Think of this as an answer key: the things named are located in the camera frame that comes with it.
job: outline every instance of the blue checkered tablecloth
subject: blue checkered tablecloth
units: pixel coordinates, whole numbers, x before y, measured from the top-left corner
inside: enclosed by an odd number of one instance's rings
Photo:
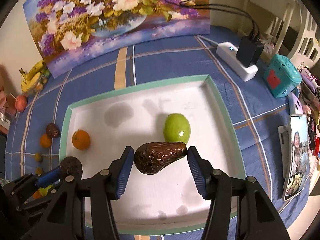
[[[214,42],[230,41],[238,45],[240,38],[223,27],[211,27],[205,35]],[[255,176],[279,211],[286,227],[300,214],[308,200],[309,179],[305,189],[296,198],[281,200],[284,179],[277,128],[286,125],[289,107],[286,98],[274,98],[262,75],[266,65],[259,61],[255,78],[243,82],[215,54],[215,43],[201,36],[183,36],[135,44],[126,48],[126,57],[120,50],[113,51],[50,79],[44,90],[30,98],[28,106],[11,124],[5,154],[5,174],[9,180],[25,173],[35,173],[39,164],[33,155],[41,152],[41,167],[48,171],[58,165],[59,139],[44,150],[39,137],[50,122],[62,127],[67,106],[71,103],[115,89],[117,64],[125,60],[124,86],[175,78],[209,74],[216,83],[231,116],[239,140],[247,175]],[[236,218],[230,220],[228,239],[234,239]],[[150,239],[200,239],[202,230],[150,236]],[[121,235],[121,239],[134,239]]]

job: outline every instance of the white power strip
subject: white power strip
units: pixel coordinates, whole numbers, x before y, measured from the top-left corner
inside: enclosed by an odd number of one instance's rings
[[[243,66],[236,58],[238,48],[230,42],[219,43],[217,47],[217,55],[223,59],[238,76],[244,81],[252,79],[258,71],[256,65],[250,67]]]

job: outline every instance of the painting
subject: painting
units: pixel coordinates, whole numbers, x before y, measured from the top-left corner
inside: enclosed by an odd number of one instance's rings
[[[208,10],[184,0],[27,0],[25,17],[50,72],[66,71],[121,47],[173,36],[208,34]],[[190,0],[186,4],[207,4]]]

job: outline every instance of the blue handle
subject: blue handle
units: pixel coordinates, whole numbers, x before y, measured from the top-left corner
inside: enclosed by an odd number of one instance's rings
[[[39,177],[38,181],[36,182],[37,187],[46,188],[52,183],[56,182],[59,179],[61,169],[60,166],[57,168],[47,172],[46,174]]]

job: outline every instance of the teal container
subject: teal container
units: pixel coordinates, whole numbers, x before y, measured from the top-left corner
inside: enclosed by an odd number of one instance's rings
[[[275,98],[286,97],[302,82],[301,75],[291,61],[283,55],[274,55],[263,75]]]

